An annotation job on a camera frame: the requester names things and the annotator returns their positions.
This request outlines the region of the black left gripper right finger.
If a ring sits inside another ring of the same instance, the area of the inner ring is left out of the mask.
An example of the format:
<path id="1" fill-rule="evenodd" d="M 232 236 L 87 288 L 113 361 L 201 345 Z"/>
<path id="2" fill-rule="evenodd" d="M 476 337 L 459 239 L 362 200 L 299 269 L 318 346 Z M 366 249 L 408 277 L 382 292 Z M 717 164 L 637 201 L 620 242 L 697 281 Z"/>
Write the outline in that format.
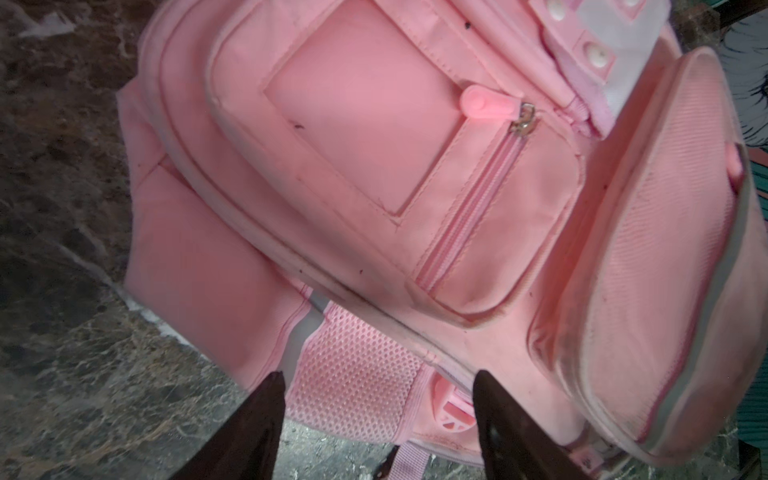
<path id="1" fill-rule="evenodd" d="M 589 479 L 490 372 L 477 373 L 472 394 L 488 479 Z"/>

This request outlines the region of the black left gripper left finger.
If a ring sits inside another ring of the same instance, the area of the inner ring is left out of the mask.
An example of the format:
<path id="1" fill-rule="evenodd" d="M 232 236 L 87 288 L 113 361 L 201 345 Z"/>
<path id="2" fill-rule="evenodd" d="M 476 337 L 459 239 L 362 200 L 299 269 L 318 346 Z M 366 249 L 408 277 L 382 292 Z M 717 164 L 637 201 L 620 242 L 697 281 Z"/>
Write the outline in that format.
<path id="1" fill-rule="evenodd" d="M 285 419 L 286 382 L 272 372 L 172 480 L 271 479 Z"/>

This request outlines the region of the pink student backpack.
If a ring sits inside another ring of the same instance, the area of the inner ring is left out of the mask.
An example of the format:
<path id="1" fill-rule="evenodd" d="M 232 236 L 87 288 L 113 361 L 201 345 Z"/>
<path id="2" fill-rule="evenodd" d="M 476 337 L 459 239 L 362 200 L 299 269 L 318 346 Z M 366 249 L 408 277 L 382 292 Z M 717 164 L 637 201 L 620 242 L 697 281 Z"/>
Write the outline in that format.
<path id="1" fill-rule="evenodd" d="M 684 462 L 767 348 L 718 54 L 666 1 L 167 1 L 118 106 L 125 284 L 311 428 L 565 478 Z"/>

